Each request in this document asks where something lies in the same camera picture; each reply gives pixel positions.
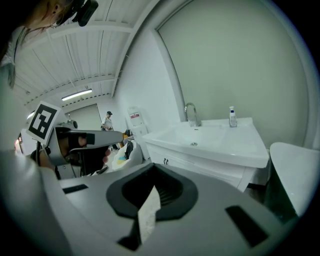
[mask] fluorescent light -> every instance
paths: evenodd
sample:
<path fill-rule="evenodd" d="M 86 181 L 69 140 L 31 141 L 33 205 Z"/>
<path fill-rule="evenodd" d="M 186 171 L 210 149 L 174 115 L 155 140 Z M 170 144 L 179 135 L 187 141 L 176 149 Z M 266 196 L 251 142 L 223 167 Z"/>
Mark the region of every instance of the fluorescent light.
<path fill-rule="evenodd" d="M 83 94 L 88 94 L 88 93 L 91 93 L 91 92 L 92 92 L 91 89 L 83 90 L 83 91 L 68 95 L 66 97 L 63 97 L 63 98 L 61 98 L 61 100 L 66 101 L 66 100 L 72 99 L 74 97 L 77 97 L 77 96 L 80 96 L 80 95 L 83 95 Z"/>
<path fill-rule="evenodd" d="M 34 114 L 35 114 L 35 111 L 32 111 L 32 112 L 30 113 L 30 115 L 28 115 L 28 117 L 27 117 L 26 119 L 29 119 L 29 118 L 32 117 Z"/>

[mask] hair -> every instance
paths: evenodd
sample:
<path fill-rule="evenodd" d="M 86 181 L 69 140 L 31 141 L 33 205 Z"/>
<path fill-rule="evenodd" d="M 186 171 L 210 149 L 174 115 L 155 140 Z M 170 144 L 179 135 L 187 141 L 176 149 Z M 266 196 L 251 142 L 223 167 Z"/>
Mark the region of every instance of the hair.
<path fill-rule="evenodd" d="M 13 1 L 2 1 L 1 9 L 12 13 L 14 19 L 8 22 L 7 15 L 0 15 L 0 24 L 2 25 L 2 33 L 0 36 L 0 61 L 7 52 L 11 34 L 16 28 L 23 25 L 40 1 L 41 0 L 19 1 L 19 4 Z"/>
<path fill-rule="evenodd" d="M 27 36 L 28 36 L 30 33 L 37 32 L 37 33 L 35 33 L 34 35 L 28 37 L 27 40 L 30 40 L 30 39 L 33 39 L 33 38 L 37 37 L 38 35 L 40 35 L 40 34 L 42 34 L 43 32 L 45 32 L 46 29 L 48 29 L 48 28 L 50 28 L 50 26 L 39 27 L 39 28 L 36 28 L 36 29 L 34 29 L 34 30 L 31 30 L 31 29 L 29 29 L 29 28 L 26 28 L 25 33 L 24 33 L 24 35 L 23 35 L 23 38 L 22 38 L 22 40 L 21 40 L 21 44 L 23 45 L 23 44 L 25 43 L 26 38 L 27 38 Z"/>

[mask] white container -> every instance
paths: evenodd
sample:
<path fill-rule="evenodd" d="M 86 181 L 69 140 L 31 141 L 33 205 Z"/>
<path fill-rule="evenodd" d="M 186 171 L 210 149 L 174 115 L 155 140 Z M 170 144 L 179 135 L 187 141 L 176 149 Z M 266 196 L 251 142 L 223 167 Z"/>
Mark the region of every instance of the white container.
<path fill-rule="evenodd" d="M 238 125 L 238 121 L 237 121 L 237 117 L 235 114 L 235 110 L 234 110 L 234 106 L 230 106 L 230 116 L 229 116 L 229 124 L 230 127 L 237 127 Z"/>
<path fill-rule="evenodd" d="M 147 144 L 146 144 L 146 142 L 142 139 L 142 136 L 148 134 L 147 127 L 146 127 L 144 124 L 142 124 L 142 125 L 133 127 L 133 128 L 131 129 L 131 131 L 132 131 L 134 140 L 135 140 L 135 141 L 140 145 L 140 147 L 141 147 L 143 158 L 144 158 L 145 160 L 149 159 L 149 158 L 150 158 L 150 155 L 149 155 L 149 152 L 148 152 L 148 149 L 147 149 Z"/>
<path fill-rule="evenodd" d="M 133 126 L 140 126 L 144 123 L 139 109 L 136 106 L 129 107 L 128 114 Z"/>

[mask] white sink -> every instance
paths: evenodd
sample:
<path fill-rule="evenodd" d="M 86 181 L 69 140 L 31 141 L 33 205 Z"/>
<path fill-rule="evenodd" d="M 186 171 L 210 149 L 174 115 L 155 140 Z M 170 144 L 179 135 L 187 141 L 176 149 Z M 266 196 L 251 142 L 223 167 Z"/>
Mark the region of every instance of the white sink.
<path fill-rule="evenodd" d="M 199 127 L 181 122 L 166 130 L 151 132 L 143 139 L 153 145 L 204 159 L 245 167 L 266 167 L 269 154 L 252 118 L 238 118 L 237 121 L 238 126 L 232 128 L 228 119 L 203 120 Z"/>

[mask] white wall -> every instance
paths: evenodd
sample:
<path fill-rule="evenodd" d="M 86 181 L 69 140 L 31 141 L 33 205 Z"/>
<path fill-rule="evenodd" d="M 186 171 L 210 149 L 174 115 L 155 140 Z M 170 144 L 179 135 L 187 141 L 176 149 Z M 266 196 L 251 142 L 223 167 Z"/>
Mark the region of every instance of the white wall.
<path fill-rule="evenodd" d="M 111 111 L 113 115 L 110 119 L 112 121 L 113 129 L 122 133 L 126 131 L 127 125 L 125 116 L 121 112 L 117 101 L 114 98 L 102 98 L 97 100 L 96 104 L 98 106 L 101 120 L 106 117 L 108 111 Z"/>
<path fill-rule="evenodd" d="M 320 150 L 320 75 L 311 52 L 304 39 L 288 17 L 272 1 L 260 0 L 282 24 L 300 57 L 308 92 L 308 120 L 303 146 Z"/>
<path fill-rule="evenodd" d="M 149 132 L 180 121 L 171 79 L 151 30 L 140 34 L 133 43 L 115 100 L 129 128 L 132 124 L 127 108 L 132 106 L 140 109 Z"/>
<path fill-rule="evenodd" d="M 256 0 L 194 0 L 159 30 L 202 120 L 253 117 L 265 145 L 302 146 L 308 90 L 283 25 Z"/>
<path fill-rule="evenodd" d="M 79 130 L 101 130 L 101 118 L 96 104 L 68 112 L 65 117 L 75 120 Z"/>

